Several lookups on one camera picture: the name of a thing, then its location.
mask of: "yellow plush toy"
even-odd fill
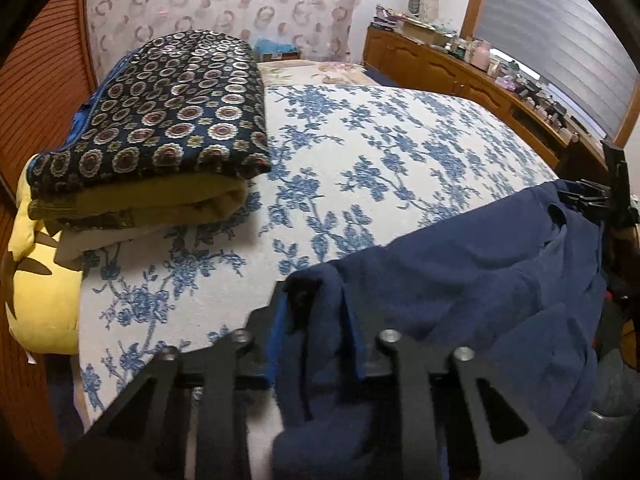
[[[60,232],[29,218],[26,169],[18,182],[18,214],[0,267],[9,330],[31,352],[77,354],[82,272],[53,262]]]

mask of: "blue clothing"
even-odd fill
[[[355,292],[383,310],[386,328],[486,355],[551,435],[576,435],[593,397],[606,279],[602,225],[558,198],[575,186],[532,187],[293,273],[286,294],[297,303],[282,321],[276,367],[285,431],[274,442],[274,478],[376,478],[398,459],[398,411],[358,378]]]

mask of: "window blind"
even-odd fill
[[[638,71],[588,0],[482,0],[474,35],[541,74],[616,135]]]

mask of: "pink bottle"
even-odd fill
[[[471,64],[476,68],[479,68],[483,72],[486,72],[491,63],[491,43],[488,41],[482,41],[475,49],[473,57],[471,58]]]

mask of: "brown louvered door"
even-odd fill
[[[95,88],[84,29],[84,0],[50,0],[0,68],[0,173],[15,192],[25,162],[59,146],[73,115]],[[0,251],[14,214],[0,189]],[[31,461],[48,478],[62,458],[62,444],[47,397],[44,361],[27,363],[9,336],[0,287],[0,410]]]

